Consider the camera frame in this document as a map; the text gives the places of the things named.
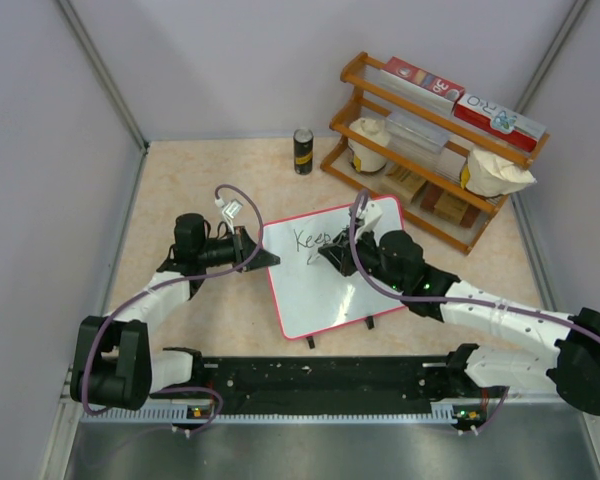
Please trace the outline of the white marker pen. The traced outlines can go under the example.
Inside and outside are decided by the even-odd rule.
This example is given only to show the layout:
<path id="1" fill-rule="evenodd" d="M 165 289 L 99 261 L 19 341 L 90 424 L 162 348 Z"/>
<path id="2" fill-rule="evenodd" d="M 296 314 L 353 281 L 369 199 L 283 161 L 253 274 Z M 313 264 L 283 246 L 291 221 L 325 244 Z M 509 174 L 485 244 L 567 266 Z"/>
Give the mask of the white marker pen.
<path id="1" fill-rule="evenodd" d="M 307 259 L 307 264 L 312 265 L 321 258 L 322 258 L 322 255 L 319 252 L 316 252 Z"/>

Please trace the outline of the pink framed whiteboard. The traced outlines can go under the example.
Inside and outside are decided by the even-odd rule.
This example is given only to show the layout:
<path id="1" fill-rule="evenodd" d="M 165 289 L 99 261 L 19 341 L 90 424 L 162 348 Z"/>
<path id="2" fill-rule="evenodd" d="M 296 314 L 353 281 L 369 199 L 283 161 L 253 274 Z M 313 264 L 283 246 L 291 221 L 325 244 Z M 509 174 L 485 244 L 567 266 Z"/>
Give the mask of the pink framed whiteboard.
<path id="1" fill-rule="evenodd" d="M 341 205 L 264 226 L 264 249 L 281 259 L 268 269 L 268 276 L 285 338 L 306 338 L 404 307 L 378 293 L 358 273 L 344 277 L 324 258 L 307 264 L 348 222 L 349 207 Z"/>

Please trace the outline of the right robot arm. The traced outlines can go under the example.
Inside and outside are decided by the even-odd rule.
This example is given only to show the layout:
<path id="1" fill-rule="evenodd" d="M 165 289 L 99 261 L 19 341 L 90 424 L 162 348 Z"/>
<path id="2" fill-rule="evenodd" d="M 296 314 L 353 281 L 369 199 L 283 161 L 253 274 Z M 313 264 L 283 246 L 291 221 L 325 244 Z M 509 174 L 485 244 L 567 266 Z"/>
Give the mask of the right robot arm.
<path id="1" fill-rule="evenodd" d="M 492 295 L 424 259 L 403 230 L 353 240 L 347 230 L 318 248 L 342 276 L 355 273 L 412 313 L 486 332 L 518 346 L 498 351 L 463 345 L 448 359 L 446 380 L 456 394 L 479 387 L 554 391 L 570 406 L 600 416 L 600 312 L 533 309 Z"/>

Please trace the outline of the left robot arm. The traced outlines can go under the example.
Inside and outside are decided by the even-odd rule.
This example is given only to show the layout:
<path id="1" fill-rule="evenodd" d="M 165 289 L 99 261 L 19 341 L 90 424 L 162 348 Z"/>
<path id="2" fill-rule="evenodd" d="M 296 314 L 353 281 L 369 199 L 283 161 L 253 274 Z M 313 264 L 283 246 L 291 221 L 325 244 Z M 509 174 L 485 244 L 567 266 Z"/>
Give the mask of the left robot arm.
<path id="1" fill-rule="evenodd" d="M 81 322 L 70 381 L 74 401 L 137 410 L 150 395 L 172 387 L 189 397 L 204 390 L 200 352 L 185 347 L 154 352 L 152 335 L 197 294 L 209 268 L 229 265 L 231 272 L 247 272 L 280 263 L 243 226 L 217 238 L 209 233 L 202 215 L 179 216 L 174 243 L 146 287 L 115 311 Z"/>

